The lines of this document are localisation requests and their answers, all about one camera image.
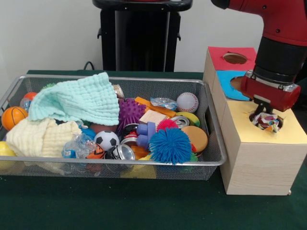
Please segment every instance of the yellow ball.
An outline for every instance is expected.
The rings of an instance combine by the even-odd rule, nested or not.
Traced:
[[[0,141],[0,156],[16,157],[16,154],[9,148],[5,141]],[[0,170],[6,170],[12,167],[15,161],[1,161]]]

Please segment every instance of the blue fuzzy ball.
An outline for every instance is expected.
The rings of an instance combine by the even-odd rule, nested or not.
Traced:
[[[178,128],[159,130],[150,139],[151,160],[162,163],[184,163],[191,158],[188,136]]]

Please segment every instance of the metal can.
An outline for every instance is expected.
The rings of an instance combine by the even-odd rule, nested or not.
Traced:
[[[120,85],[113,85],[113,89],[119,99],[125,99],[123,90],[121,89]]]
[[[180,129],[190,125],[190,120],[185,116],[174,116],[171,120],[175,121]]]
[[[105,154],[105,159],[134,161],[135,155],[128,145],[120,144],[109,149]]]

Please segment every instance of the wire mesh basket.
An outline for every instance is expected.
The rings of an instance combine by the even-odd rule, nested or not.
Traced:
[[[83,77],[53,75],[19,77],[0,101],[0,115],[2,116],[8,107],[19,106],[27,92],[39,92],[47,84],[79,78]],[[171,165],[155,161],[0,156],[0,166],[7,161],[13,162],[12,167],[0,170],[0,175],[208,180],[217,166],[225,162],[224,141],[207,84],[200,80],[117,77],[110,77],[110,81],[121,86],[126,98],[140,96],[149,100],[150,97],[167,97],[176,100],[183,92],[195,94],[199,100],[199,108],[195,115],[201,122],[201,128],[209,136],[208,146],[198,161]],[[6,133],[1,124],[0,138],[3,139]]]

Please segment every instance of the green tablecloth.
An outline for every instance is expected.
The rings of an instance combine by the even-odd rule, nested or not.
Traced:
[[[92,71],[30,71],[92,75]],[[200,73],[109,73],[201,78]],[[0,229],[307,229],[307,167],[291,196],[226,195],[209,181],[0,177]]]

